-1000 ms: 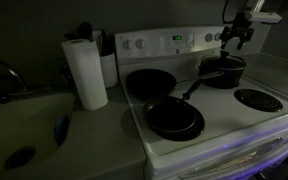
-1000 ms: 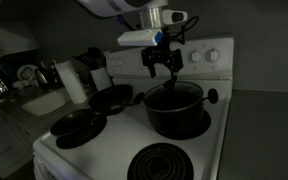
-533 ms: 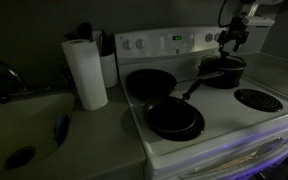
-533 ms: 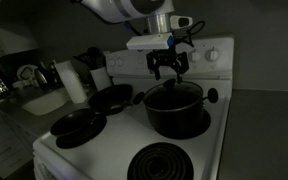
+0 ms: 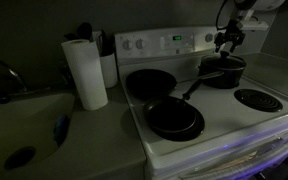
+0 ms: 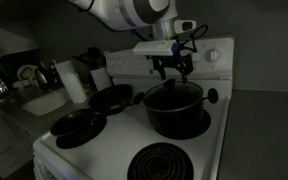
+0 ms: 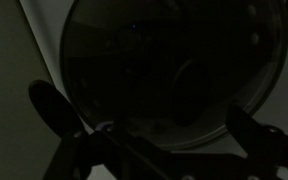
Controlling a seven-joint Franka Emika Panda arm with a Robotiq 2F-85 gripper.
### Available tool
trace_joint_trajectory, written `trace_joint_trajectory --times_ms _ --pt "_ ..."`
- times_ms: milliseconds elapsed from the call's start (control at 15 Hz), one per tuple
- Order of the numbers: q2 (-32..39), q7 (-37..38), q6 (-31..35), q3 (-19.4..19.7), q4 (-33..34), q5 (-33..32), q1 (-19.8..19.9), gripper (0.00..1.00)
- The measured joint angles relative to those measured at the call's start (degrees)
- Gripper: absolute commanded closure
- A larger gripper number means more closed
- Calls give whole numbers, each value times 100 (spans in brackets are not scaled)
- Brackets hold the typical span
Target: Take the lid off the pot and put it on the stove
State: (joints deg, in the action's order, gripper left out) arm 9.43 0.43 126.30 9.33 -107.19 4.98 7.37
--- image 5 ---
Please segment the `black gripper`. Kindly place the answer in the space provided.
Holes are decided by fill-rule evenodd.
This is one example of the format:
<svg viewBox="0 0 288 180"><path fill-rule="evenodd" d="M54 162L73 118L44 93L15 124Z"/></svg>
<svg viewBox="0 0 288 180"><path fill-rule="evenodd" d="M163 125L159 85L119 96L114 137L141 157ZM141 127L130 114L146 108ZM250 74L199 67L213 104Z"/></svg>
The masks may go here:
<svg viewBox="0 0 288 180"><path fill-rule="evenodd" d="M221 46L226 42L232 42L230 52L233 53L237 46L239 46L244 38L245 34L238 28L237 20L230 20L225 28L224 33L218 33L215 38L215 51L218 52Z"/></svg>

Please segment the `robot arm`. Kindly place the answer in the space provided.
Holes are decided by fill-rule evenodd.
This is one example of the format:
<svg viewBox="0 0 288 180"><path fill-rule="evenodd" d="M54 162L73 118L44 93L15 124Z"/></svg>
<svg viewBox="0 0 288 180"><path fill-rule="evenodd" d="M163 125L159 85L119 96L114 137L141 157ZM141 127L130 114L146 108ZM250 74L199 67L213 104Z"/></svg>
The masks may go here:
<svg viewBox="0 0 288 180"><path fill-rule="evenodd" d="M266 31L269 25L265 21L252 20L255 11L272 11L280 7L285 0L234 0L236 11L232 14L228 24L219 27L215 37L215 51L219 52L221 47L231 43L230 52L241 45L246 37L245 31Z"/></svg>

